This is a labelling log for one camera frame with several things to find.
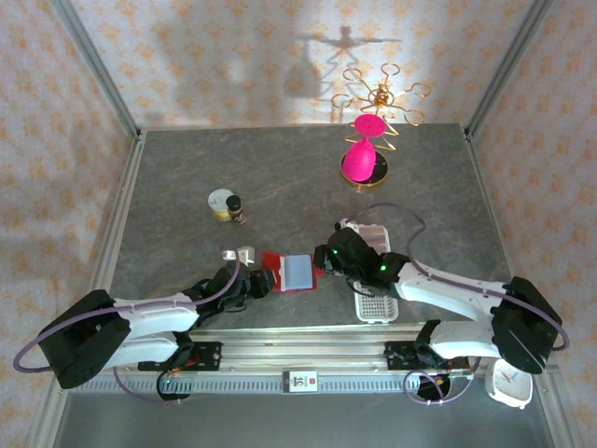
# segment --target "spice jar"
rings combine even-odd
[[[226,207],[228,208],[228,213],[232,218],[232,222],[235,224],[244,224],[246,222],[246,215],[244,214],[243,206],[241,205],[241,198],[236,194],[233,194],[226,199]]]
[[[214,216],[219,221],[230,221],[230,213],[226,206],[226,199],[232,196],[232,191],[229,189],[217,189],[212,191],[212,194],[207,198],[209,206],[212,208]]]

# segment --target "label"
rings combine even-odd
[[[317,371],[285,371],[282,377],[286,393],[300,394],[319,391]]]
[[[235,224],[244,224],[246,221],[246,216],[244,215],[244,211],[242,209],[236,212],[230,212],[229,210],[229,214],[232,217],[232,222]]]

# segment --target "white clock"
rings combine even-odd
[[[533,396],[533,375],[497,359],[487,368],[485,389],[492,399],[524,409]]]

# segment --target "white drain basket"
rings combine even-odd
[[[378,254],[390,252],[390,237],[384,226],[349,224],[357,231],[365,242],[373,247]],[[354,282],[354,289],[370,294],[359,282]],[[387,324],[398,318],[398,300],[389,296],[368,297],[355,292],[354,305],[356,316],[368,324]]]

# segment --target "gray marble surface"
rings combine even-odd
[[[484,280],[509,280],[503,251],[456,124],[397,126],[397,151],[384,151],[390,174],[378,188],[357,192],[340,176],[350,144],[347,126],[205,131],[150,131],[132,195],[111,295],[163,297],[212,277],[219,248],[251,245],[283,255],[310,254],[334,223],[371,203],[418,210],[428,230],[413,245],[421,262]],[[207,197],[227,188],[243,200],[247,223],[219,222]],[[392,249],[417,229],[408,213],[378,209],[363,223],[385,225]],[[246,311],[213,317],[209,329],[357,324],[353,292],[339,277],[315,291],[272,293]],[[412,302],[396,322],[458,318]]]

